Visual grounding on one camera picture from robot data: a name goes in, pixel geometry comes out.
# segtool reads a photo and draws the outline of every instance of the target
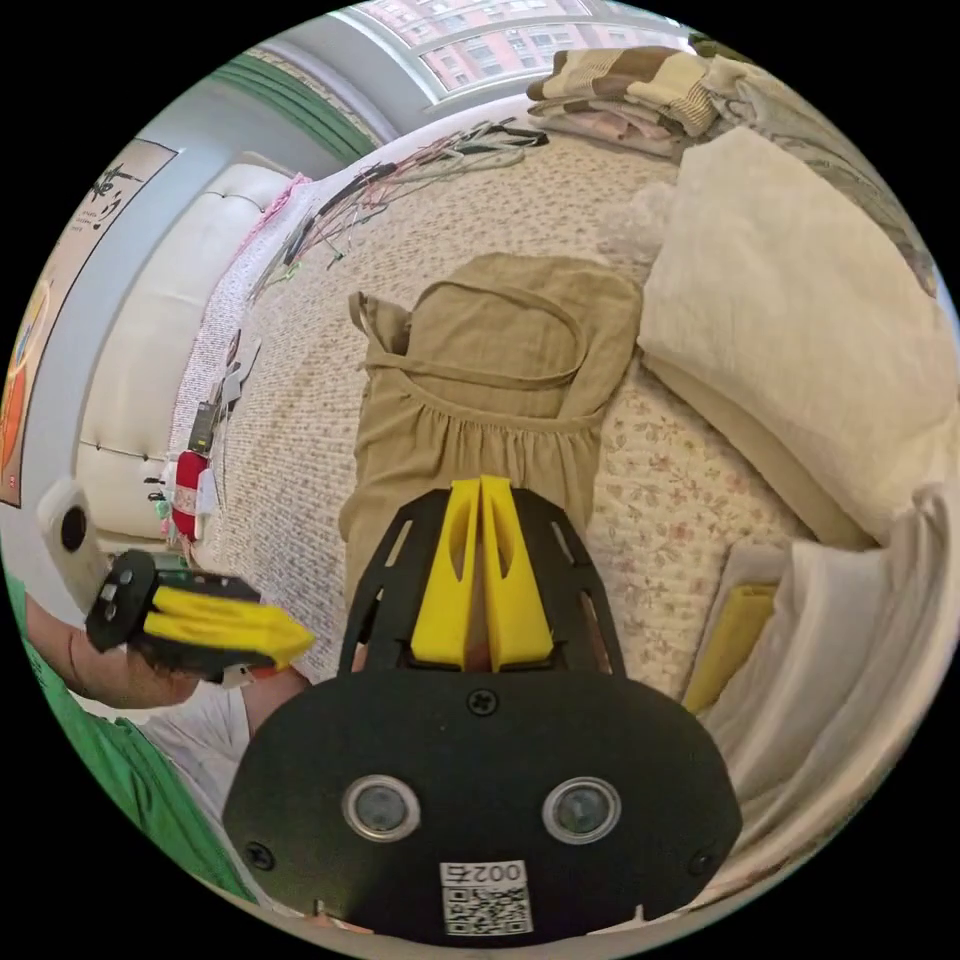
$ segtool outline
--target camera lens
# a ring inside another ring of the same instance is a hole
[[[543,804],[543,823],[562,843],[595,843],[617,825],[620,797],[609,783],[593,777],[566,780]]]
[[[402,840],[420,824],[420,804],[405,783],[393,777],[362,777],[343,798],[343,815],[361,837],[379,843]]]

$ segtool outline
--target green shirt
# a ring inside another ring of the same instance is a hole
[[[108,797],[182,869],[256,902],[230,855],[162,753],[129,720],[87,713],[27,640],[24,586],[4,571],[20,637],[47,704]]]

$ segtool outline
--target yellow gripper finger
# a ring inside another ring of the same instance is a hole
[[[481,477],[480,484],[490,664],[499,671],[541,663],[553,652],[553,637],[510,481],[506,477]]]
[[[410,644],[418,663],[460,670],[466,666],[479,504],[479,480],[451,484],[440,542]]]
[[[159,587],[156,612],[143,629],[155,637],[221,650],[249,650],[288,667],[313,645],[313,635],[279,607]]]

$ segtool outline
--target person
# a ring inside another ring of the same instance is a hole
[[[251,737],[309,681],[289,668],[223,690],[154,668],[129,645],[100,653],[82,629],[52,616],[22,582],[6,569],[4,575],[46,702],[107,796],[182,869],[241,899],[295,915],[257,885],[221,818]],[[109,720],[85,710],[74,694],[115,710],[169,709],[142,724]],[[359,930],[330,918],[310,919]]]

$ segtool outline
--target label sticker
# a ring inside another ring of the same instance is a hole
[[[533,931],[523,860],[441,863],[448,936],[503,937]]]

